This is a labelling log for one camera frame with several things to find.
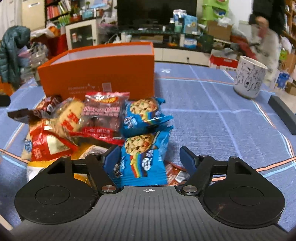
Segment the table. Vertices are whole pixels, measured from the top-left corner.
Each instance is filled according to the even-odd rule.
[[[155,95],[166,99],[162,110],[174,116],[166,160],[183,168],[178,157],[183,145],[217,160],[239,156],[282,191],[286,207],[279,224],[286,230],[295,226],[296,136],[267,104],[274,93],[264,86],[255,101],[244,99],[233,91],[235,72],[219,69],[155,63],[155,72]],[[19,157],[28,126],[6,112],[34,108],[43,97],[42,87],[31,81],[12,95],[7,109],[0,109],[0,214],[12,226],[20,223],[14,196],[26,183],[26,163]]]

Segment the cookie image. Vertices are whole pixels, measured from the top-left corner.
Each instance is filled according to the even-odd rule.
[[[124,144],[126,153],[130,154],[131,156],[136,156],[137,154],[144,153],[151,147],[153,138],[154,138],[153,134],[145,134],[145,135],[127,138]]]
[[[148,113],[156,111],[158,104],[154,98],[138,100],[130,105],[130,112],[140,115],[143,121],[149,120]]]

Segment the white mug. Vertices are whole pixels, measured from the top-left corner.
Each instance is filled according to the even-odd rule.
[[[234,91],[248,99],[256,98],[267,70],[267,66],[257,60],[241,56],[236,70]]]

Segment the metal bolt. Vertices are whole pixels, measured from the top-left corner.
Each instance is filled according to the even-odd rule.
[[[185,187],[183,187],[183,191],[187,192],[187,193],[193,193],[197,191],[197,187],[192,186],[192,185],[187,185]]]
[[[114,192],[115,190],[116,190],[116,187],[112,185],[106,185],[102,187],[102,191],[106,193]]]

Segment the dark red snack wrapper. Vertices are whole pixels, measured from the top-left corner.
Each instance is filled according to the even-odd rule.
[[[79,120],[79,130],[70,136],[93,137],[111,144],[123,145],[119,130],[124,119],[129,93],[89,92]]]
[[[60,96],[51,96],[42,100],[34,110],[20,109],[7,112],[7,115],[15,121],[29,124],[30,121],[38,121],[42,118],[50,118],[57,105],[62,102]]]

